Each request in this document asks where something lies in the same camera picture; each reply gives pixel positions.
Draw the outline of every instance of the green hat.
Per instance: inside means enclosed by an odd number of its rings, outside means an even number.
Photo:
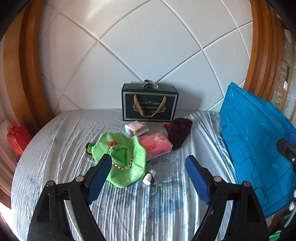
[[[137,136],[128,138],[122,133],[105,132],[96,144],[88,144],[86,151],[93,155],[96,164],[105,153],[112,157],[107,180],[116,187],[125,188],[145,174],[146,150]]]

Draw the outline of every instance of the red plastic container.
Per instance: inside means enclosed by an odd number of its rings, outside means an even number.
[[[25,127],[19,126],[15,121],[11,122],[11,126],[11,128],[7,127],[6,137],[12,149],[21,156],[32,137]]]

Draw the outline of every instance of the white wall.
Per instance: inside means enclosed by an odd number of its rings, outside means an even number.
[[[7,223],[7,225],[9,226],[9,228],[11,229],[11,231],[13,232],[13,234],[20,241],[22,241],[22,239],[19,236],[19,234],[17,232],[17,229],[15,227],[15,220],[14,220],[14,217],[13,217],[13,211],[0,202],[0,213],[1,213],[2,217],[3,217],[3,219],[5,220],[5,222]]]
[[[5,119],[9,121],[15,121],[16,117],[13,112],[10,100],[8,97],[6,83],[4,79],[4,69],[3,69],[3,50],[4,50],[4,40],[5,36],[0,41],[0,123]]]
[[[47,0],[41,72],[53,111],[121,108],[131,81],[173,83],[177,108],[219,110],[252,48],[247,0]]]

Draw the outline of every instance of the maroon knit hat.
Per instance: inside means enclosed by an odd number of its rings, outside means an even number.
[[[185,118],[177,118],[171,124],[165,124],[168,132],[168,139],[173,145],[173,149],[179,149],[190,133],[192,121]]]

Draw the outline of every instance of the blue plastic board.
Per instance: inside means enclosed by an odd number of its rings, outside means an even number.
[[[251,182],[266,217],[287,206],[296,175],[276,150],[296,129],[272,103],[231,83],[220,110],[221,135],[238,182]]]

